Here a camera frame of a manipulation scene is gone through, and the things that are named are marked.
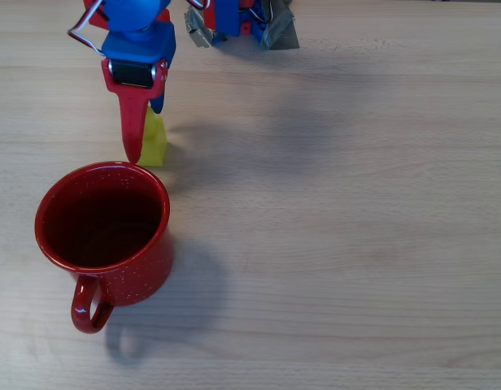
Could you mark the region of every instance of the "red mug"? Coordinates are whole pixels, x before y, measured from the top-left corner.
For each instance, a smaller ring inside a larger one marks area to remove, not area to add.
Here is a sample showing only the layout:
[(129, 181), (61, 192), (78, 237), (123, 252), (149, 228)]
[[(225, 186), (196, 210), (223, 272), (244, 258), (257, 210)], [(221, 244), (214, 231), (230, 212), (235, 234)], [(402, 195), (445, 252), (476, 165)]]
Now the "red mug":
[(169, 210), (162, 182), (128, 162), (82, 167), (48, 191), (37, 210), (37, 243), (76, 279), (78, 330), (100, 331), (115, 306), (143, 301), (162, 286), (173, 258)]

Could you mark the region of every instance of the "red plastic part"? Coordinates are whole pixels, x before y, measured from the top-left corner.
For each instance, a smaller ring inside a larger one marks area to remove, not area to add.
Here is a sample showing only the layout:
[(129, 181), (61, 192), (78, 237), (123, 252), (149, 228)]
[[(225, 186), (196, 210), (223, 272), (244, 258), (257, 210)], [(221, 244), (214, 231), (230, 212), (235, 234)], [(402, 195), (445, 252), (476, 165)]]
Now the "red plastic part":
[(168, 9), (163, 10), (157, 20), (159, 22), (171, 22), (171, 16), (169, 14), (169, 10)]
[(203, 10), (203, 23), (211, 30), (216, 30), (215, 2), (216, 0), (211, 0), (209, 7)]
[[(91, 5), (91, 3), (94, 2), (94, 0), (83, 0), (83, 1), (85, 4), (85, 8), (88, 8)], [(102, 12), (104, 12), (103, 6), (100, 6), (98, 9), (101, 10)], [(101, 14), (99, 14), (98, 12), (95, 12), (95, 15), (93, 15), (91, 17), (91, 19), (89, 20), (89, 23), (95, 27), (104, 28), (105, 30), (108, 30), (107, 20), (104, 19), (104, 17)]]
[(122, 141), (128, 160), (136, 164), (142, 151), (142, 138), (144, 136), (144, 123), (146, 121), (147, 104), (150, 99), (162, 95), (166, 79), (168, 78), (168, 66), (165, 60), (156, 64), (156, 77), (153, 87), (142, 88), (133, 85), (117, 84), (110, 73), (109, 59), (104, 59), (102, 73), (108, 91), (116, 93), (119, 97), (120, 118), (122, 122)]
[(240, 0), (240, 8), (251, 8), (254, 6), (255, 0)]
[[(72, 320), (98, 332), (114, 306), (147, 299), (172, 268), (169, 196), (148, 170), (129, 162), (82, 167), (57, 182), (37, 210), (42, 252), (77, 279)], [(98, 307), (91, 318), (91, 301)]]
[(240, 31), (242, 35), (251, 35), (252, 34), (252, 22), (247, 20), (242, 23), (242, 29)]

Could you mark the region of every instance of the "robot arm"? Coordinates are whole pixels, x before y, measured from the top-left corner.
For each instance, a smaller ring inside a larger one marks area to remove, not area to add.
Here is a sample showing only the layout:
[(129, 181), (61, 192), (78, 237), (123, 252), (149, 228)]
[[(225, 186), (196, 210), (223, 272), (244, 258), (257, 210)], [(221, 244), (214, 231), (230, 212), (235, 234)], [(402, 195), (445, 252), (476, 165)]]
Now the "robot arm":
[[(108, 90), (120, 102), (122, 139), (131, 163), (142, 155), (148, 111), (163, 108), (165, 82), (176, 50), (167, 6), (171, 0), (84, 0), (86, 11), (68, 35), (106, 57)], [(87, 23), (109, 30), (99, 49), (78, 34)]]

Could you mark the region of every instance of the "yellow sponge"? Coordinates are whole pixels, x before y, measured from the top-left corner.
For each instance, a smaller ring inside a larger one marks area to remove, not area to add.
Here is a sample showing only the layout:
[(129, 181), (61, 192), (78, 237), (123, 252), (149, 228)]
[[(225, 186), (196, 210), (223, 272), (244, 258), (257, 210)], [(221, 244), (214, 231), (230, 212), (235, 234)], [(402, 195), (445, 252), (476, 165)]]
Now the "yellow sponge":
[(144, 137), (142, 138), (142, 152), (138, 165), (145, 167), (161, 167), (166, 155), (168, 138), (163, 126), (163, 120), (147, 107)]

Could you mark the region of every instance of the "blue plastic part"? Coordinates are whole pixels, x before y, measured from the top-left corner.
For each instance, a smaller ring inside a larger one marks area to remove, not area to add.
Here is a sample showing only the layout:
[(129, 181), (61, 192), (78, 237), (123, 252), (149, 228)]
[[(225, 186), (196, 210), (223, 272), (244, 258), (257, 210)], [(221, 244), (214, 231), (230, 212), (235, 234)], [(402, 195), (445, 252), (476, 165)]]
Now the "blue plastic part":
[(216, 0), (216, 31), (219, 33), (240, 36), (240, 0)]
[(104, 11), (110, 31), (138, 31), (146, 28), (171, 0), (107, 0)]
[(102, 44), (102, 52), (109, 59), (135, 63), (166, 59), (171, 65), (175, 51), (175, 28), (169, 22), (154, 22), (144, 32), (110, 32)]
[[(267, 19), (267, 16), (264, 15), (264, 9), (261, 6), (260, 2), (255, 2), (252, 10), (263, 20)], [(246, 21), (250, 20), (252, 22), (252, 35), (256, 38), (258, 42), (261, 42), (261, 38), (265, 33), (265, 29), (267, 25), (265, 23), (260, 23), (256, 19), (251, 16), (249, 11), (240, 12), (239, 22), (240, 26)]]
[(156, 114), (160, 114), (162, 112), (164, 94), (165, 93), (162, 93), (162, 95), (160, 97), (157, 97), (156, 99), (151, 99), (150, 100), (151, 108), (153, 109), (153, 111)]

